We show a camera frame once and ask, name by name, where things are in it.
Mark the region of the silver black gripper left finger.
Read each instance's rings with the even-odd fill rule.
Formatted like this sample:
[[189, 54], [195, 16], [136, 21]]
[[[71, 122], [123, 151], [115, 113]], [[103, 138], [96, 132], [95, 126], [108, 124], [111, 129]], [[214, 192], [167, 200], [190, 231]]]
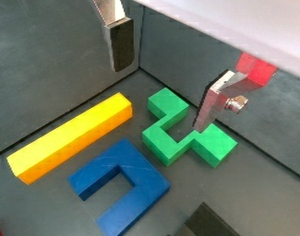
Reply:
[[103, 24], [112, 70], [119, 72], [134, 61], [134, 21], [126, 17], [120, 0], [90, 0]]

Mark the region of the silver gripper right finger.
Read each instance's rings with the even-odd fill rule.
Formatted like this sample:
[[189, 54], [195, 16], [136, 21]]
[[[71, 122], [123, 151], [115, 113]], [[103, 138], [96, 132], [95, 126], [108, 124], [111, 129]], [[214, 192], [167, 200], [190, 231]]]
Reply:
[[205, 88], [193, 122], [194, 129], [201, 133], [223, 110], [238, 113], [248, 104], [245, 94], [260, 87], [248, 75], [225, 70]]

